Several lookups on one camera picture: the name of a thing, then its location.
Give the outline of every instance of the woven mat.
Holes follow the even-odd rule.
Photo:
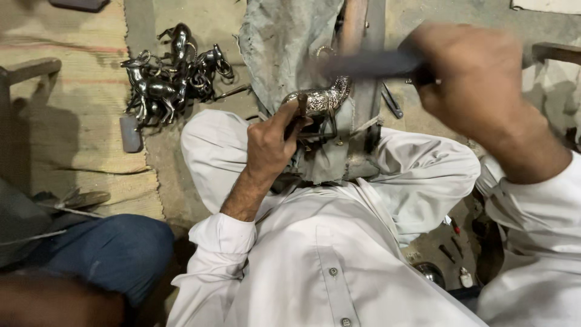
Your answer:
[[[108,191],[111,200],[95,212],[163,219],[157,174],[146,165],[145,152],[126,154],[121,145],[119,117],[130,92],[119,66],[128,58],[123,0],[96,14],[48,1],[6,0],[0,32],[0,65],[43,57],[63,64],[53,85],[45,77],[10,88],[13,110],[22,107],[18,123],[28,133],[30,168],[23,170],[30,171],[24,178],[4,177],[25,180],[16,186],[29,194],[62,197],[75,187]]]

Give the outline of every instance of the metal horse figurine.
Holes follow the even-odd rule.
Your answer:
[[[171,58],[171,64],[177,68],[188,61],[190,47],[193,50],[192,58],[196,58],[198,50],[193,44],[192,32],[186,24],[178,23],[175,27],[163,31],[157,36],[161,40],[164,35],[169,35],[171,40],[171,53],[165,54],[161,59]]]
[[[186,24],[178,23],[159,34],[157,39],[165,35],[170,37],[164,43],[171,43],[171,53],[166,52],[160,58],[144,50],[137,58],[121,63],[133,86],[126,112],[140,106],[135,117],[142,125],[148,123],[150,113],[159,115],[158,102],[166,109],[159,122],[171,123],[175,113],[184,110],[189,98],[198,98],[202,102],[212,99],[214,72],[227,79],[234,78],[232,67],[223,58],[217,44],[212,50],[198,55]],[[155,58],[156,64],[149,63],[151,58]],[[171,63],[164,62],[166,59],[171,59]]]
[[[160,79],[159,77],[143,77],[142,68],[148,61],[149,59],[143,58],[143,56],[140,55],[135,59],[129,59],[121,63],[121,67],[127,70],[129,82],[134,90],[134,94],[131,97],[126,112],[129,112],[131,108],[141,104],[135,117],[138,120],[147,123],[148,112],[157,111],[157,104],[152,101],[161,101],[166,107],[166,114],[161,119],[161,122],[171,123],[175,114],[172,102],[176,99],[177,93],[172,84]]]
[[[321,47],[317,50],[316,58],[319,57],[321,51],[327,51],[334,54],[334,50],[329,47]],[[326,116],[329,118],[333,130],[333,136],[337,135],[337,125],[335,123],[335,112],[343,104],[349,96],[351,81],[348,76],[339,76],[327,88],[311,88],[309,90],[299,90],[290,93],[283,100],[282,103],[287,103],[297,98],[299,93],[304,93],[308,96],[306,115],[308,117]]]

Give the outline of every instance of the wooden stick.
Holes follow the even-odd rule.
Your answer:
[[[339,42],[339,54],[352,55],[359,52],[365,32],[367,0],[345,0],[345,14]]]

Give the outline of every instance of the shirt cuff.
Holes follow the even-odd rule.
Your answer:
[[[217,213],[194,225],[189,240],[206,251],[245,254],[256,241],[256,227],[253,221],[243,222]]]

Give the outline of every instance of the concrete floor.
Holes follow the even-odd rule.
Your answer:
[[[509,8],[510,0],[387,0],[386,47],[396,46],[415,26],[426,19],[472,23],[481,26],[511,30],[524,42],[549,41],[562,44],[578,44],[581,35],[581,16],[561,15],[530,11],[514,11]],[[218,81],[218,93],[248,83],[242,57],[233,34],[237,34],[245,13],[246,4],[240,0],[188,1],[188,0],[125,0],[128,24],[127,45],[133,55],[144,48],[158,54],[168,51],[160,46],[155,34],[186,23],[192,30],[198,50],[206,51],[218,43],[234,67],[236,80],[232,85]],[[478,146],[443,126],[429,116],[420,106],[417,93],[412,86],[400,81],[389,82],[390,89],[401,105],[405,117],[396,120],[382,108],[385,126],[416,133],[449,137],[472,146],[479,154]],[[241,117],[257,112],[256,99],[246,93],[238,94],[215,103],[194,103],[186,117],[179,118],[161,131],[148,130],[145,134],[149,152],[148,164],[158,172],[159,193],[168,221],[186,228],[206,218],[208,210],[202,204],[184,164],[179,136],[186,120],[202,109],[211,108],[232,111]],[[478,216],[479,208],[472,197],[461,201],[450,213],[462,228],[460,243],[465,258],[460,257],[450,241],[453,235],[449,226],[425,234],[404,250],[411,263],[431,261],[444,272],[448,289],[460,287],[458,271],[461,266],[471,273],[475,271],[475,254],[478,245],[471,232],[471,221]],[[444,244],[458,259],[452,264],[437,248]]]

